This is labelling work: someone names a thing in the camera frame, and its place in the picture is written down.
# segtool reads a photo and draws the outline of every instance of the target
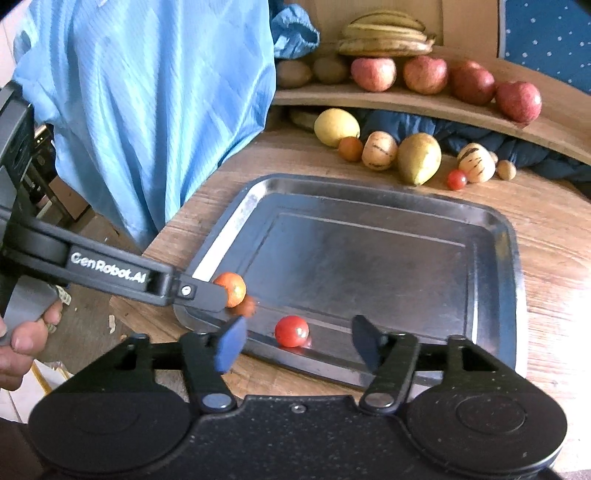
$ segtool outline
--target bunch of bananas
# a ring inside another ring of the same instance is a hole
[[[397,10],[376,10],[353,20],[343,29],[341,55],[353,57],[411,57],[431,53],[434,35],[425,25]]]

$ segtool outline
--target hand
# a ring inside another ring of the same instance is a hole
[[[47,342],[47,325],[57,325],[61,320],[61,300],[57,300],[36,322],[20,324],[12,332],[11,344],[0,346],[0,388],[16,390],[21,386],[23,376],[31,369],[33,358]],[[0,336],[6,332],[6,325],[0,318]]]

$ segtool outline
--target dark blue blanket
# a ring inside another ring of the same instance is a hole
[[[410,113],[352,109],[361,126],[361,140],[376,130],[390,133],[400,143],[409,135],[425,132],[434,136],[444,153],[456,155],[466,144],[477,142],[509,160],[517,168],[529,167],[547,179],[571,181],[591,198],[591,166],[531,142],[485,128]]]

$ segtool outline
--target red apple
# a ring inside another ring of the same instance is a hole
[[[475,62],[474,60],[466,60],[464,61],[459,68],[468,68],[468,69],[481,69],[483,68],[482,65],[480,65],[479,63]]]
[[[351,76],[362,89],[383,92],[396,80],[396,64],[393,59],[355,59],[351,64]]]
[[[452,93],[462,102],[486,105],[495,97],[496,84],[492,73],[476,62],[466,62],[453,71]]]
[[[529,82],[502,82],[496,88],[496,104],[511,120],[521,124],[533,122],[542,111],[542,96]]]
[[[439,93],[447,85],[447,63],[443,59],[419,55],[404,64],[402,76],[413,92],[423,95]]]

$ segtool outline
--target bolt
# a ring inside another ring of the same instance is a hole
[[[304,413],[306,411],[306,407],[299,403],[294,403],[290,408],[293,413]]]
[[[373,408],[388,408],[394,403],[389,393],[374,392],[365,397],[365,404]]]
[[[232,399],[225,393],[210,393],[202,399],[203,405],[212,410],[224,410],[232,405]]]

